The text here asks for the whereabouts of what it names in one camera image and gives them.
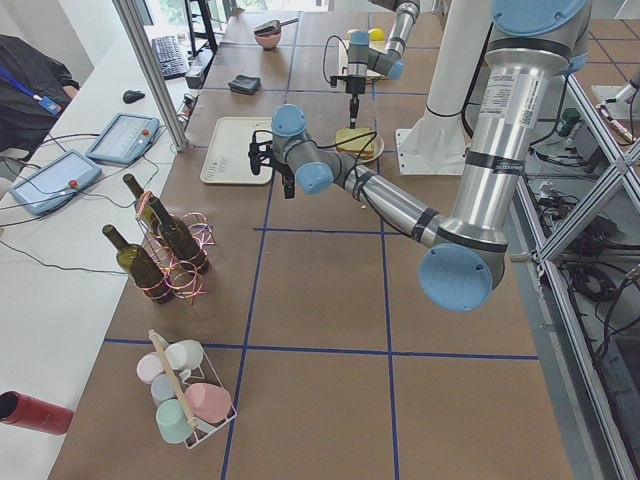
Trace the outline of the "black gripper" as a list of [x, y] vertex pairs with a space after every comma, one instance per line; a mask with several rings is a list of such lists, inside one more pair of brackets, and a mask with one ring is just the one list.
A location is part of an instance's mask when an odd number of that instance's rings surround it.
[[293, 171], [285, 160], [284, 154], [284, 146], [287, 141], [288, 137], [282, 137], [273, 133], [269, 155], [271, 165], [282, 176], [284, 198], [293, 199], [295, 197], [295, 178]]
[[349, 128], [355, 129], [356, 117], [359, 111], [359, 96], [365, 93], [365, 77], [348, 75], [346, 77], [345, 91], [351, 95], [349, 102]]

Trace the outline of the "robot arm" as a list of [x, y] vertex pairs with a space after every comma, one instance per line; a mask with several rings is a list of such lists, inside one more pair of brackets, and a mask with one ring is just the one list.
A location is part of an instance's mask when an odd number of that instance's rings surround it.
[[399, 79], [404, 71], [402, 56], [411, 30], [420, 15], [419, 1], [374, 1], [374, 4], [395, 12], [395, 20], [382, 51], [370, 47], [371, 34], [356, 30], [347, 48], [345, 91], [351, 95], [349, 127], [356, 127], [359, 96], [366, 91], [367, 73], [375, 72], [389, 79]]
[[504, 274], [503, 232], [531, 132], [550, 79], [584, 65], [588, 1], [494, 1], [485, 59], [489, 80], [450, 216], [409, 195], [349, 153], [322, 149], [296, 105], [271, 121], [266, 155], [285, 195], [344, 188], [405, 236], [428, 247], [419, 269], [425, 295], [451, 311], [482, 305]]

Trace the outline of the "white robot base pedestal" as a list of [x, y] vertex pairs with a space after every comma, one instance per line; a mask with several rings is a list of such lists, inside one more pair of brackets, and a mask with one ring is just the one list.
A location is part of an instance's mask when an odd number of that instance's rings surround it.
[[463, 110], [490, 27], [489, 0], [454, 1], [450, 6], [424, 114], [412, 128], [396, 131], [402, 175], [462, 173]]

